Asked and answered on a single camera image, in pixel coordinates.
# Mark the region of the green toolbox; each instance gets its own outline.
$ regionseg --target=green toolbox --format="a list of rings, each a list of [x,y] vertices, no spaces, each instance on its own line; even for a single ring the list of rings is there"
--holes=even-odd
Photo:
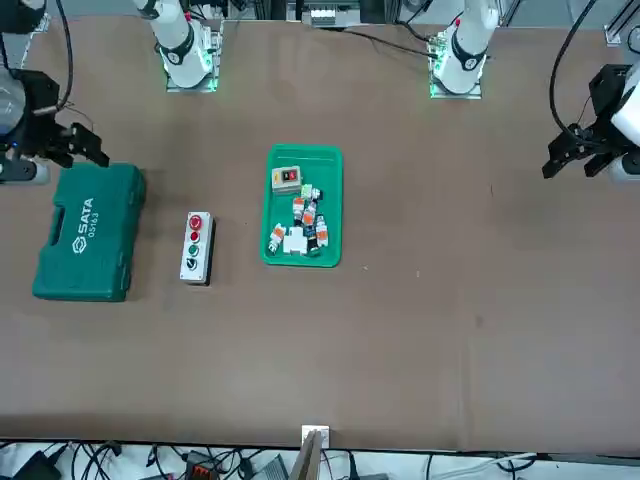
[[[138,168],[76,163],[60,173],[49,239],[33,295],[48,300],[124,301],[144,203]]]

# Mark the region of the red button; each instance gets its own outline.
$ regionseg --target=red button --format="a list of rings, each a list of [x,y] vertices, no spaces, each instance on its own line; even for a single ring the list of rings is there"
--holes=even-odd
[[[191,217],[189,219],[189,226],[191,227],[191,230],[200,230],[200,227],[202,227],[202,218],[200,218],[200,215],[194,215]]]

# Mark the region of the white floor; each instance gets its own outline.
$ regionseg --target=white floor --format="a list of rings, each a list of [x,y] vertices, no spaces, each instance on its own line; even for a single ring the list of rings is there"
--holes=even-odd
[[[22,443],[8,446],[0,450],[0,475],[11,477],[37,450],[44,450],[50,443]],[[53,453],[59,446],[50,448],[48,455]],[[75,445],[71,445],[62,454],[58,461],[57,468],[63,472],[62,479],[71,479],[71,460]],[[189,452],[191,447],[178,447],[180,451]],[[206,453],[204,448],[195,450]],[[221,453],[228,449],[212,449],[214,454]],[[112,480],[138,480],[158,475],[155,465],[147,468],[147,457],[150,447],[147,445],[124,445],[122,454],[118,457],[108,457],[103,464],[103,468]],[[255,450],[246,450],[245,456],[250,455]],[[327,457],[331,464],[331,472],[334,480],[342,479],[349,475],[349,459],[344,451],[327,450]],[[256,472],[269,463],[276,455],[282,455],[284,464],[290,472],[296,459],[297,452],[283,450],[266,450],[258,454],[252,463]],[[374,453],[354,451],[354,458],[360,476],[371,474],[387,474],[389,479],[402,480],[422,480],[425,478],[426,462],[429,458],[427,454],[413,453]],[[175,474],[179,477],[184,473],[184,463],[169,447],[160,447],[159,459],[166,474]],[[76,478],[80,478],[87,464],[88,457],[82,453],[78,454],[76,461]],[[434,456],[431,465],[430,478],[461,468],[469,468],[486,461],[481,457],[460,457],[460,456]],[[97,473],[95,466],[92,467],[89,479],[94,478]],[[230,477],[230,480],[237,479],[237,475]],[[319,478],[331,480],[329,469],[326,463],[322,463]],[[502,472],[496,466],[491,466],[484,472],[476,475],[467,475],[468,480],[509,480],[511,475]],[[518,479],[522,480],[637,480],[640,479],[640,466],[612,466],[585,463],[566,463],[537,461],[530,468],[518,473]]]

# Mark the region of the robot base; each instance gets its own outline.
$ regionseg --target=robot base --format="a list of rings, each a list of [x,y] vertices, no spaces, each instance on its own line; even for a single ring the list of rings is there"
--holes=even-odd
[[[210,73],[207,73],[205,77],[196,86],[191,88],[182,88],[171,80],[169,75],[166,76],[167,83],[166,88],[169,93],[178,92],[199,92],[199,93],[213,93],[218,90],[218,83],[220,81],[220,56],[222,55],[222,30],[223,22],[220,22],[219,31],[211,29],[211,49],[205,53],[206,61],[211,62],[213,66]]]
[[[429,58],[429,97],[430,98],[464,98],[467,100],[480,100],[482,98],[482,88],[480,82],[476,83],[469,92],[462,95],[451,93],[444,88],[442,83],[436,78],[435,72],[440,67],[442,57],[447,53],[447,40],[445,32],[439,32],[429,42],[427,51],[438,55],[438,59]]]

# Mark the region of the table surface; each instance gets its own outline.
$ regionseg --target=table surface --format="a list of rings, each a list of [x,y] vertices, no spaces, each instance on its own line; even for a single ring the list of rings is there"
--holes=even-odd
[[[165,93],[136,18],[71,30],[72,100],[148,199],[127,302],[57,303],[31,296],[55,181],[0,189],[3,434],[296,445],[328,424],[353,448],[637,448],[640,189],[540,173],[565,31],[496,32],[484,99],[432,101],[424,58],[298,24],[228,24],[208,95]],[[614,52],[576,36],[565,121]],[[30,66],[64,85],[65,55],[53,25]],[[343,152],[335,269],[260,260],[275,143]],[[189,210],[218,222],[210,288],[178,279]]]

